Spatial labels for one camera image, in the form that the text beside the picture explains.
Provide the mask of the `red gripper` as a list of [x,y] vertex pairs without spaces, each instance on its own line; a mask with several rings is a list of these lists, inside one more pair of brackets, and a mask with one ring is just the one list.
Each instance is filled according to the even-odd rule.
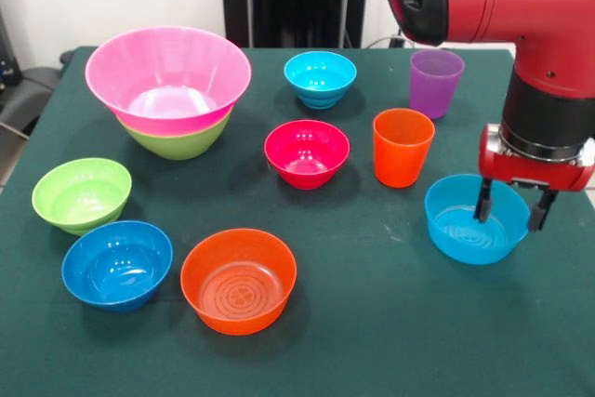
[[527,222],[529,232],[538,232],[545,226],[558,193],[583,190],[594,173],[594,139],[587,140],[575,160],[541,161],[512,151],[500,137],[499,125],[488,124],[481,134],[479,149],[478,166],[483,178],[473,218],[480,223],[490,216],[492,179],[548,187],[533,205]]

